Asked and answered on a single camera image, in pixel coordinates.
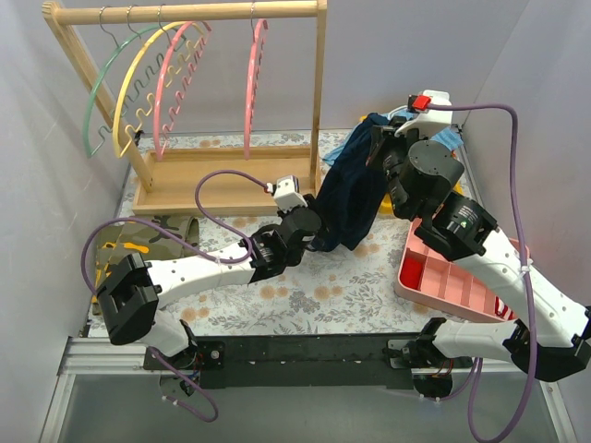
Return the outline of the navy blue shorts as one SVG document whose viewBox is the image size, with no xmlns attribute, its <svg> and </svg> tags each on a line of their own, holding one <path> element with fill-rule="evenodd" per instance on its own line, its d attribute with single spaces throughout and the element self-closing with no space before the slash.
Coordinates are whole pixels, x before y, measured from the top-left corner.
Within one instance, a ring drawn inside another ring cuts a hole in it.
<svg viewBox="0 0 591 443">
<path fill-rule="evenodd" d="M 325 158 L 330 165 L 313 208 L 323 227 L 308 249 L 331 252 L 339 245 L 353 251 L 368 235 L 386 194 L 383 173 L 366 166 L 371 148 L 371 129 L 388 119 L 368 114 L 337 148 Z"/>
</svg>

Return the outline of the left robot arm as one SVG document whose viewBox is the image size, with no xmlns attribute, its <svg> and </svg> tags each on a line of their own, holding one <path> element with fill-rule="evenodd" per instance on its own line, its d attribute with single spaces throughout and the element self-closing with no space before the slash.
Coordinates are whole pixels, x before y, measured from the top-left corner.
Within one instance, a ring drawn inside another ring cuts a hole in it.
<svg viewBox="0 0 591 443">
<path fill-rule="evenodd" d="M 96 290 L 110 343 L 142 343 L 173 367 L 190 367 L 198 354 L 197 339 L 187 323 L 164 308 L 192 294 L 282 274 L 300 264 L 320 227 L 320 217 L 300 207 L 283 215 L 280 224 L 212 252 L 212 260 L 198 255 L 169 260 L 146 260 L 140 253 L 125 256 Z"/>
</svg>

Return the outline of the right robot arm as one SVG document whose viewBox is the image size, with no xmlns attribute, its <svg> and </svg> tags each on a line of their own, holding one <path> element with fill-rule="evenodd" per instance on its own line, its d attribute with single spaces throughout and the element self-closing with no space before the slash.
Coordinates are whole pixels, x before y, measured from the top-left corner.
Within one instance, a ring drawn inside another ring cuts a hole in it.
<svg viewBox="0 0 591 443">
<path fill-rule="evenodd" d="M 576 374 L 590 362 L 590 310 L 570 299 L 527 261 L 497 221 L 454 191 L 464 166 L 438 142 L 412 129 L 373 126 L 367 165 L 384 174 L 399 219 L 418 221 L 416 236 L 471 274 L 515 314 L 499 323 L 431 319 L 396 352 L 411 365 L 439 366 L 455 357 L 514 363 L 541 381 Z"/>
</svg>

